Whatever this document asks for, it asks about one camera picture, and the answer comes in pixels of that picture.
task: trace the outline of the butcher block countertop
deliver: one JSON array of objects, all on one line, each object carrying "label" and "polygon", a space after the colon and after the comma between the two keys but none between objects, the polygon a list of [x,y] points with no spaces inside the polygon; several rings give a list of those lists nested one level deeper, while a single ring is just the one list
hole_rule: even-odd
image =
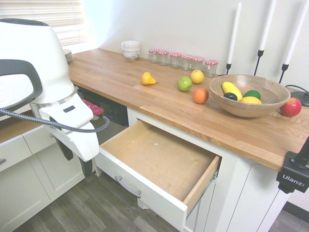
[{"label": "butcher block countertop", "polygon": [[[181,92],[177,81],[191,72],[148,59],[129,61],[120,53],[94,49],[74,54],[69,68],[78,86],[276,171],[281,170],[286,152],[298,153],[309,135],[308,107],[292,118],[282,116],[279,109],[256,118],[237,117],[223,110],[211,94],[203,105],[193,102],[193,91],[199,87],[209,91],[212,78]],[[144,72],[150,72],[157,84],[143,86]]]}]

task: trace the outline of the green apple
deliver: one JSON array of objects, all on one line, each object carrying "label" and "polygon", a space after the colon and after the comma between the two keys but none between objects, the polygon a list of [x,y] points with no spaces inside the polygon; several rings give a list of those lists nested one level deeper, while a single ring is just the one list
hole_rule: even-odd
[{"label": "green apple", "polygon": [[181,91],[188,91],[192,87],[192,81],[188,76],[183,76],[177,82],[177,86]]}]

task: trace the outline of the yellow pear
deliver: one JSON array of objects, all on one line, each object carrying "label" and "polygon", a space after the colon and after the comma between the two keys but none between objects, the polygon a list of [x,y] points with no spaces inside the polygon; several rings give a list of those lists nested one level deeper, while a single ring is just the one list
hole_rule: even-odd
[{"label": "yellow pear", "polygon": [[153,79],[149,72],[145,72],[143,74],[143,76],[141,77],[141,82],[143,83],[143,85],[152,85],[156,83],[156,81]]}]

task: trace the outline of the dishwasher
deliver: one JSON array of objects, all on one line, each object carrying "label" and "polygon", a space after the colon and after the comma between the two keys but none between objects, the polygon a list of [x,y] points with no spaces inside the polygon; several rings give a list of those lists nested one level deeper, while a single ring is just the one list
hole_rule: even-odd
[{"label": "dishwasher", "polygon": [[100,145],[129,126],[126,106],[82,87],[78,87],[77,93],[81,98],[104,110],[103,114],[94,116],[90,121],[95,128],[99,128],[105,123],[103,116],[110,120],[107,128],[97,132]]}]

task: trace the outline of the black clamp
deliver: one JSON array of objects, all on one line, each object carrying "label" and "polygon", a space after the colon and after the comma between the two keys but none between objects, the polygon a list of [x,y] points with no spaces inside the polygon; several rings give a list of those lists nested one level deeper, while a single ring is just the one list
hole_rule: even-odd
[{"label": "black clamp", "polygon": [[285,155],[283,167],[277,175],[278,188],[284,193],[294,190],[306,192],[309,187],[309,137],[300,152],[288,151]]}]

